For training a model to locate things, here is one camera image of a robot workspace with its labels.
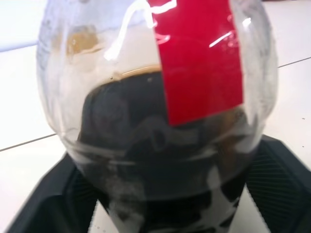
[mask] white table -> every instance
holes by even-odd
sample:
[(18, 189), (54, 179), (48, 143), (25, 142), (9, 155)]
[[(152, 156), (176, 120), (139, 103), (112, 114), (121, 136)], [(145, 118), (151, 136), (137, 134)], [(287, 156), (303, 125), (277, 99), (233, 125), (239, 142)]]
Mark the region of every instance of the white table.
[[(276, 34), (279, 65), (311, 57), (308, 25), (311, 1), (268, 2), (266, 9)], [(0, 72), (3, 70), (5, 75), (0, 73), (0, 232), (7, 228), (40, 177), (65, 151), (57, 136), (1, 151), (52, 134), (36, 90), (35, 47), (0, 53)], [(310, 87), (311, 59), (280, 68), (279, 97), (265, 130), (267, 135), (283, 140), (309, 168)], [(115, 233), (110, 220), (103, 221), (104, 215), (103, 209), (98, 208), (91, 233), (104, 230)], [(269, 231), (245, 190), (230, 233), (251, 232)]]

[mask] clear plastic bottle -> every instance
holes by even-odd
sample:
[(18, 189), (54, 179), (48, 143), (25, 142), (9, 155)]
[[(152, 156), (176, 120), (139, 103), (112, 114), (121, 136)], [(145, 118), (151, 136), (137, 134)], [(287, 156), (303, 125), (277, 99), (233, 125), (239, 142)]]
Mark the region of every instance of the clear plastic bottle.
[(227, 232), (276, 101), (259, 0), (51, 0), (50, 126), (120, 233)]

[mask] red label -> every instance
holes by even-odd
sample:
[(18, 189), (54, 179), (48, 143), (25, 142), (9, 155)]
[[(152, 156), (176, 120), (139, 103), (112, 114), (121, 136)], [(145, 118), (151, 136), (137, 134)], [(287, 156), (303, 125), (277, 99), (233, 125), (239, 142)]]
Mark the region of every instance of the red label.
[(149, 0), (169, 123), (243, 102), (240, 48), (228, 0)]

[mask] brown liquid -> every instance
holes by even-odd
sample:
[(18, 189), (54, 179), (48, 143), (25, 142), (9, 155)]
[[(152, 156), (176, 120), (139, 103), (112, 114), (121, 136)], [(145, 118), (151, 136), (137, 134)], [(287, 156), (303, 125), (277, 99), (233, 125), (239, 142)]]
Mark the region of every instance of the brown liquid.
[(235, 134), (250, 130), (244, 113), (171, 127), (161, 72), (140, 71), (87, 96), (79, 140), (107, 156), (89, 154), (86, 177), (120, 233), (227, 232), (255, 151)]

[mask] dark liquid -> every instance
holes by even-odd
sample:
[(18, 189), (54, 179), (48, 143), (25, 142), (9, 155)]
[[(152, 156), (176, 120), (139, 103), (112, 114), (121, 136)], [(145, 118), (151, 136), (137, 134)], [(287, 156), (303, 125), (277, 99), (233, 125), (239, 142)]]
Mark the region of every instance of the dark liquid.
[(79, 140), (106, 154), (81, 168), (120, 233), (226, 233), (255, 130), (239, 108), (177, 127), (167, 114), (161, 72), (96, 88)]

